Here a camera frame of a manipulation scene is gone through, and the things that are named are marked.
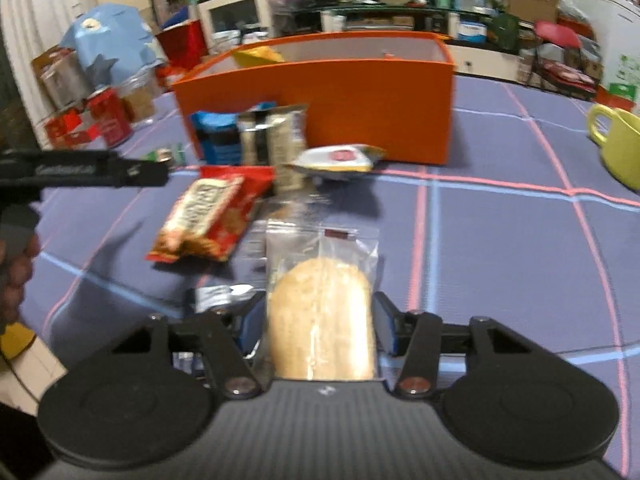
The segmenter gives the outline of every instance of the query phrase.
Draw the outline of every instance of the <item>blue stripe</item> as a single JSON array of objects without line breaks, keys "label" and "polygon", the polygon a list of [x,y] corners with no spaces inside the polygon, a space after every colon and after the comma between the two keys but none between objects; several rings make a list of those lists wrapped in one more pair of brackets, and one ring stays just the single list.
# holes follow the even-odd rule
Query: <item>blue stripe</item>
[{"label": "blue stripe", "polygon": [[429,186],[446,187],[449,189],[465,189],[469,191],[485,191],[488,193],[498,193],[506,195],[529,196],[534,198],[545,198],[548,200],[564,200],[565,202],[597,202],[622,211],[630,211],[633,213],[640,212],[640,206],[619,204],[611,202],[599,196],[593,196],[587,193],[578,193],[575,196],[567,196],[561,193],[551,191],[531,191],[527,189],[515,189],[513,187],[492,186],[491,184],[466,184],[464,182],[446,182],[414,178],[409,176],[396,176],[387,174],[376,174],[374,178],[378,178],[384,182],[395,182],[396,184],[412,184],[413,186]]},{"label": "blue stripe", "polygon": [[[438,175],[439,168],[433,168]],[[427,312],[436,313],[436,297],[438,293],[438,274],[440,271],[440,186],[437,180],[431,181],[429,204],[429,275],[425,286],[426,298],[424,307]]]},{"label": "blue stripe", "polygon": [[[95,274],[92,274],[90,272],[82,272],[82,270],[56,258],[55,256],[52,256],[52,254],[43,252],[40,253],[40,256],[53,265],[57,266],[58,268],[66,270],[66,272],[69,272],[71,275],[82,277],[85,280],[93,283],[94,285],[99,286],[100,288],[103,288],[108,292],[111,292],[112,294],[116,294],[121,298],[129,300],[131,303],[142,306],[143,308],[148,308],[153,312],[165,314],[169,317],[179,317],[176,308],[172,308],[171,306],[161,303],[158,300],[153,300],[151,298],[142,296],[141,294],[137,294],[136,292],[133,292],[128,288],[108,282],[100,276],[96,276]],[[585,365],[590,363],[613,361],[621,359],[623,357],[635,357],[638,355],[640,355],[640,344],[629,346],[623,351],[602,351],[580,356],[570,356],[567,360],[575,365]],[[388,356],[381,356],[380,363],[386,368],[402,367],[402,359],[393,359],[389,358]],[[464,373],[465,364],[463,361],[455,361],[450,358],[444,358],[440,363],[440,370],[443,372]]]},{"label": "blue stripe", "polygon": [[87,280],[88,282],[91,282],[108,292],[116,294],[117,296],[120,296],[125,300],[129,300],[131,303],[135,303],[136,305],[148,308],[149,310],[153,310],[154,312],[158,312],[160,314],[165,314],[166,316],[179,317],[177,313],[177,307],[172,308],[171,306],[162,303],[161,301],[142,296],[141,294],[133,292],[132,290],[129,290],[128,288],[125,288],[121,285],[109,282],[108,280],[105,280],[104,278],[101,278],[100,276],[97,276],[92,272],[82,272],[81,269],[78,269],[77,267],[56,258],[52,254],[42,252],[40,253],[40,256],[59,269],[66,270],[66,272],[75,276],[76,278]]},{"label": "blue stripe", "polygon": [[457,112],[462,112],[465,114],[487,115],[491,117],[507,117],[510,119],[518,119],[523,122],[533,120],[533,121],[536,121],[537,123],[548,124],[549,126],[555,126],[556,128],[562,128],[563,130],[569,130],[570,132],[575,132],[577,134],[587,134],[587,130],[584,128],[570,128],[568,126],[564,126],[564,124],[553,123],[552,121],[547,121],[540,118],[525,117],[525,116],[516,115],[516,114],[506,114],[503,112],[483,112],[481,110],[469,110],[468,108],[453,108],[453,109]]},{"label": "blue stripe", "polygon": [[[584,366],[594,363],[605,363],[609,361],[616,361],[622,358],[631,358],[640,355],[640,344],[629,346],[622,351],[611,351],[611,350],[603,350],[603,351],[594,351],[594,352],[585,352],[582,355],[565,355],[559,354],[560,357],[564,358],[567,362],[576,366]],[[385,368],[391,368],[395,370],[399,370],[402,368],[403,359],[402,358],[391,358],[386,355],[381,355],[379,358],[380,365]],[[466,373],[466,366],[463,357],[459,358],[451,358],[451,357],[443,357],[440,361],[440,371],[441,372],[449,372],[449,373]]]}]

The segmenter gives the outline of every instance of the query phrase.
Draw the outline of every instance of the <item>clear plastic bag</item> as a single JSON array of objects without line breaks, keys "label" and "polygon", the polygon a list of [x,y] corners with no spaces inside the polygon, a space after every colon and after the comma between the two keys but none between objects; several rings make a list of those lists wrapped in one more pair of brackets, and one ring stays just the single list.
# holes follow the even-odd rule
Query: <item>clear plastic bag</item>
[{"label": "clear plastic bag", "polygon": [[268,348],[277,376],[365,381],[378,374],[371,295],[378,232],[270,219]]},{"label": "clear plastic bag", "polygon": [[238,254],[247,258],[266,257],[266,231],[270,219],[283,222],[318,224],[327,215],[331,201],[318,193],[310,181],[300,190],[289,191],[265,200],[247,231]]}]

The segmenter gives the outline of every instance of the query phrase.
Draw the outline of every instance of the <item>orange box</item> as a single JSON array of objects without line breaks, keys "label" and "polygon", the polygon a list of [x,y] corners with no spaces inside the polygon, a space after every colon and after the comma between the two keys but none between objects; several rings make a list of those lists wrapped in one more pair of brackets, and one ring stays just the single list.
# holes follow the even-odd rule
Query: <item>orange box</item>
[{"label": "orange box", "polygon": [[287,62],[240,68],[231,51],[197,66],[173,85],[197,150],[189,120],[194,112],[241,112],[275,101],[309,106],[310,147],[372,144],[386,150],[387,160],[446,163],[455,63],[436,35],[338,32],[277,38],[261,45],[271,46]]}]

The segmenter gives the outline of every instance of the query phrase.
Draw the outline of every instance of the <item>plaid pattern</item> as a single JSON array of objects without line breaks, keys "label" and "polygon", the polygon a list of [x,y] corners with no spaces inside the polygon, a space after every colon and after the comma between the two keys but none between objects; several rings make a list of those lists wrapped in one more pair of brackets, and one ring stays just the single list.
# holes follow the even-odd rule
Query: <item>plaid pattern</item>
[{"label": "plaid pattern", "polygon": [[[388,164],[371,178],[328,186],[328,220],[380,230],[378,288],[401,308],[447,322],[495,317],[607,384],[621,407],[607,459],[640,478],[640,452],[632,452],[640,443],[640,410],[632,409],[640,395],[640,198],[600,164],[586,138],[588,106],[458,78],[447,167]],[[183,137],[174,114],[122,151],[140,156]],[[190,286],[254,278],[245,258],[229,267],[185,260],[171,269],[143,260],[194,175],[179,171],[167,188],[140,193],[49,193],[44,252],[23,312],[65,364],[149,311],[179,316]],[[400,366],[381,357],[390,381]],[[441,380],[463,372],[461,360],[445,358]]]}]

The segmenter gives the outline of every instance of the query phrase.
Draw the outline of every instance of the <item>hand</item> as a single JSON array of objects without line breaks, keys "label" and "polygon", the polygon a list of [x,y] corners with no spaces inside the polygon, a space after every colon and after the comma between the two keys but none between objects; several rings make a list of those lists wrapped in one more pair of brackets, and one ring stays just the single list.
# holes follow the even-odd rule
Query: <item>hand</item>
[{"label": "hand", "polygon": [[[0,262],[4,262],[4,240],[0,240]],[[8,324],[15,323],[20,317],[18,308],[24,299],[24,285],[33,276],[33,259],[40,253],[38,235],[27,244],[24,253],[12,261],[9,266],[7,282],[1,291],[0,308],[2,318]]]}]

